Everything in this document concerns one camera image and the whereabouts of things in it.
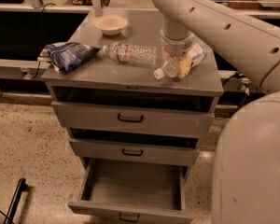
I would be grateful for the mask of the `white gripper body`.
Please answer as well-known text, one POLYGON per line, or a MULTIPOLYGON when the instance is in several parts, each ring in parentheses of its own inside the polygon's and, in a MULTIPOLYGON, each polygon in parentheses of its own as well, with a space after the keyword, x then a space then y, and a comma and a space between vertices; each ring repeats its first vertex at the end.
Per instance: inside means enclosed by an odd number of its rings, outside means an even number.
POLYGON ((189 52, 193 43, 194 34, 190 33, 182 39, 174 40, 169 38, 161 29, 161 45, 164 50, 172 57, 182 57, 189 52))

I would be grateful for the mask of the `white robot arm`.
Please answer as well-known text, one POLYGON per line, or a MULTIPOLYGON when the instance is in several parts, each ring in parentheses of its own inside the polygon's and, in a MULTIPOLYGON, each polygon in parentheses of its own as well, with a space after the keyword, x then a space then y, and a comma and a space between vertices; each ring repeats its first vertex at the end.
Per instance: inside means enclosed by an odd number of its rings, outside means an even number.
POLYGON ((218 143, 213 224, 280 224, 280 28, 211 0, 152 0, 161 41, 180 56, 196 34, 263 97, 238 110, 218 143))

